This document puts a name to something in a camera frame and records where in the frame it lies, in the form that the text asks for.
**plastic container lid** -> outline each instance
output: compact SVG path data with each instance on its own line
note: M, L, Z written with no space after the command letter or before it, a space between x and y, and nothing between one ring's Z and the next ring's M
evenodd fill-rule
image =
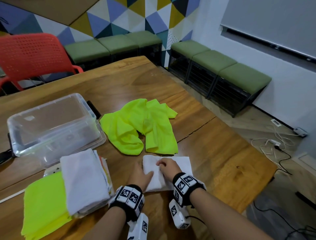
M106 141L95 114L78 93L17 113L7 123L14 154L35 154L45 167Z

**folded yellow cloth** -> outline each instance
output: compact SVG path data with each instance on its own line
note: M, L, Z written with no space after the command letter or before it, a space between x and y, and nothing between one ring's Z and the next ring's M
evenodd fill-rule
M24 193L24 220L21 234L38 240L71 220L61 172L30 184Z
M146 151L160 154L178 152L169 118L177 113L157 99L136 99L125 104L121 110L105 114L100 124L109 140L127 155L139 155L144 146L138 138L139 131L146 136Z

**folded white towel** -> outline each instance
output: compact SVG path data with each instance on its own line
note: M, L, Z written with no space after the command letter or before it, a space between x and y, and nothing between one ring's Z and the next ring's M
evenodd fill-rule
M147 174L150 171L154 172L153 178L151 179L146 192L156 192L156 191L168 191L173 190L173 185L171 182L166 180L159 169L159 166L156 165L157 161L159 161L163 157L153 156L153 155L145 155L143 156L143 170L144 173ZM172 158L177 162L182 172L193 175L190 158L189 157L167 157Z
M105 173L92 149L62 157L60 164L70 215L110 198Z

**white wall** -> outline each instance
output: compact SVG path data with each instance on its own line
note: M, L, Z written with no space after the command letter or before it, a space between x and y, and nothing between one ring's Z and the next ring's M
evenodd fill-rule
M228 0L201 0L192 39L272 77L254 104L291 127L316 125L316 73L221 36Z

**human hand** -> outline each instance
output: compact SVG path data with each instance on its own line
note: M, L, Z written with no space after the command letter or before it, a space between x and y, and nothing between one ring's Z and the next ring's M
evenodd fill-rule
M149 172L148 174L145 174L141 166L139 165L139 163L136 162L134 165L134 169L132 170L127 180L127 185L135 184L139 186L144 193L153 175L154 175L153 171Z
M181 173L181 169L178 166L178 164L172 160L171 158L162 158L157 163L157 166L159 166L160 171L162 174L170 181L172 182L174 176L178 173Z

